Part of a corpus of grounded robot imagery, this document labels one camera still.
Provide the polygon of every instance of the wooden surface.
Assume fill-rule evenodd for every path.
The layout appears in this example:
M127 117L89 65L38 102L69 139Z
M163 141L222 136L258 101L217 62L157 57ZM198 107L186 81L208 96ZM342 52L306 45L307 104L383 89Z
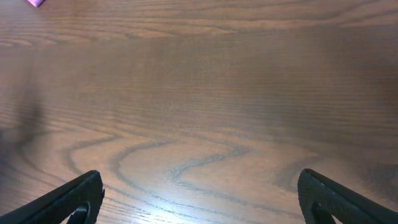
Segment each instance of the wooden surface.
M0 1L0 214L91 169L98 223L304 223L303 168L398 210L397 12Z

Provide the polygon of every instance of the wooden table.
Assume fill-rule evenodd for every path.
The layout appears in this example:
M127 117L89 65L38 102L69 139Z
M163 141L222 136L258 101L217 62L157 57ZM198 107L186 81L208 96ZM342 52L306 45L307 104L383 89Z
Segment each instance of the wooden table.
M92 169L98 223L304 223L306 167L398 210L397 97L396 0L2 0L0 214Z

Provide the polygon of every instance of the pink object corner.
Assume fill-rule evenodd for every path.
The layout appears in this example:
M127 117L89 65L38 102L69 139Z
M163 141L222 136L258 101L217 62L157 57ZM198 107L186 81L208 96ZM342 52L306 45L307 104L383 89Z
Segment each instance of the pink object corner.
M30 3L32 3L32 5L34 6L34 7L39 7L43 2L44 2L44 0L28 0Z

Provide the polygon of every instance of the dark wood table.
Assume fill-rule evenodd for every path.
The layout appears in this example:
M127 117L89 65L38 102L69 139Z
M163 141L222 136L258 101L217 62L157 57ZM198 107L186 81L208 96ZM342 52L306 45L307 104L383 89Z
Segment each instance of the dark wood table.
M2 0L0 214L91 169L98 223L304 223L304 168L398 210L397 97L396 0Z

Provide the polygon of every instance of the purple object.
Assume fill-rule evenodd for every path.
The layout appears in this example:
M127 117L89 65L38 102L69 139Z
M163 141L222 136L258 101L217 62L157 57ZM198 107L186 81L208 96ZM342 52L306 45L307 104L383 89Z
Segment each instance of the purple object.
M44 0L28 0L30 3L32 3L32 5L34 6L34 7L39 7L43 2L44 2Z

